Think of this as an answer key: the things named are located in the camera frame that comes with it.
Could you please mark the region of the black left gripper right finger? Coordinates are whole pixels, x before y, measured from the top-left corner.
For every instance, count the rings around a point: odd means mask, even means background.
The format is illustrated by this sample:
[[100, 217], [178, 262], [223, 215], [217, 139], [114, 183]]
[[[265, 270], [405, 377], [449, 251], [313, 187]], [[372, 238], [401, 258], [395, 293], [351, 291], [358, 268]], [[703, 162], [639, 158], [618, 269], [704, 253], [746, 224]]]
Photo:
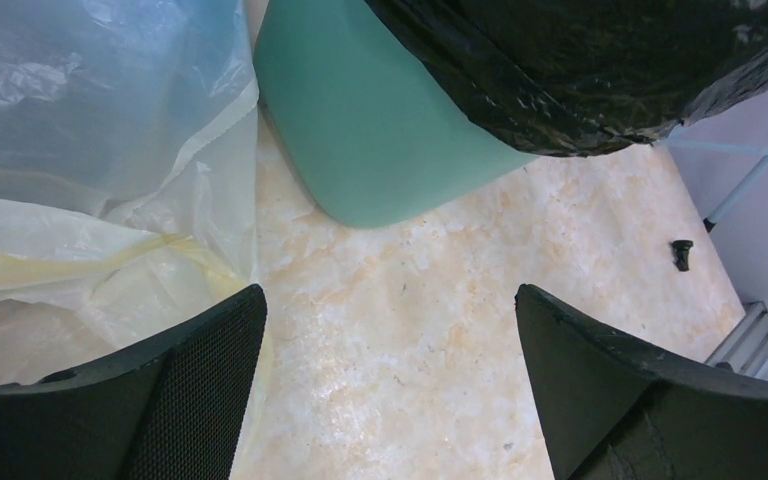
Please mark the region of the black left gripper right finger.
[[515, 297], [558, 479], [768, 479], [768, 381], [604, 324], [541, 288]]

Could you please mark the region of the black trash bag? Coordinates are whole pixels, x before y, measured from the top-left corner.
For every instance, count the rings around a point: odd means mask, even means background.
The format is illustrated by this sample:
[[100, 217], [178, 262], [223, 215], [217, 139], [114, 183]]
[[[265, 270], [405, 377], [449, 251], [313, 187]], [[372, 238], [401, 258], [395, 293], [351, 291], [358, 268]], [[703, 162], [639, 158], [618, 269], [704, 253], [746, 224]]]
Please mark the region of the black trash bag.
[[652, 144], [768, 89], [768, 1], [373, 1], [475, 125], [526, 153]]

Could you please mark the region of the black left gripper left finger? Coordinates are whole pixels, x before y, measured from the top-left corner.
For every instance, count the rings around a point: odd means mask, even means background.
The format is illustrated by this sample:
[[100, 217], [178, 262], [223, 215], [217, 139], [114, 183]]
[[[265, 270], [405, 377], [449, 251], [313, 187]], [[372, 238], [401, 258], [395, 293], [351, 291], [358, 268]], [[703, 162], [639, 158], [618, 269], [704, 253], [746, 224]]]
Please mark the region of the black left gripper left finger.
[[0, 385], [0, 479], [226, 479], [264, 339], [253, 284], [40, 381]]

